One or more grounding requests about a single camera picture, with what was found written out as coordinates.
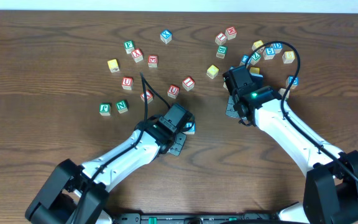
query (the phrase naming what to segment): wooden table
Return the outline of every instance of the wooden table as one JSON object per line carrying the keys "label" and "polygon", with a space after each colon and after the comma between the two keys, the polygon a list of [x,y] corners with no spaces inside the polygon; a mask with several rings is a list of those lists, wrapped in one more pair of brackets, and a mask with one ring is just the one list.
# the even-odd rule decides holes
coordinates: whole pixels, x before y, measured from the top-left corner
{"label": "wooden table", "polygon": [[[214,37],[235,26],[225,59]],[[164,29],[173,32],[165,45]],[[358,15],[0,11],[0,223],[25,223],[24,212],[54,167],[93,159],[129,137],[143,118],[143,71],[170,103],[195,114],[197,132],[178,157],[160,156],[122,181],[108,208],[145,213],[277,210],[303,200],[305,178],[267,134],[225,116],[220,76],[251,53],[254,41],[283,40],[302,60],[300,85],[288,101],[296,114],[345,152],[358,150]],[[135,63],[133,40],[158,69]],[[117,58],[121,71],[110,73]],[[220,71],[206,76],[210,65]],[[279,56],[258,64],[265,83],[285,86],[296,62]],[[134,89],[123,90],[123,76]],[[191,76],[196,86],[167,97]],[[127,100],[129,111],[102,117],[100,103]],[[155,98],[149,114],[166,112]]]}

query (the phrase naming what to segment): wood grain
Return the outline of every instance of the wood grain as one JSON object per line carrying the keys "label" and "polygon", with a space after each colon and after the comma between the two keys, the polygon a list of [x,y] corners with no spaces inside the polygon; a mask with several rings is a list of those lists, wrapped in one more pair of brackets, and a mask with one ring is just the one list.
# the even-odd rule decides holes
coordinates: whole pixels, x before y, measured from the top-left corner
{"label": "wood grain", "polygon": [[[238,35],[226,58],[216,58],[214,36],[228,26]],[[167,45],[164,29],[173,32]],[[134,63],[123,47],[129,39],[159,56],[158,69]],[[358,15],[0,11],[0,223],[25,223],[24,211],[62,160],[80,164],[127,139],[143,117],[140,71],[195,114],[197,132],[179,157],[160,156],[121,182],[111,210],[227,213],[302,201],[296,164],[271,137],[226,117],[223,81],[206,76],[211,64],[219,74],[237,66],[259,39],[298,49],[300,85],[289,105],[329,142],[358,150]],[[119,73],[109,72],[113,58]],[[295,71],[278,56],[257,66],[275,88]],[[123,76],[134,77],[132,91],[122,89]],[[168,98],[168,87],[187,76],[194,89]],[[98,113],[101,102],[123,99],[128,112]],[[158,99],[149,105],[149,114],[166,112]]]}

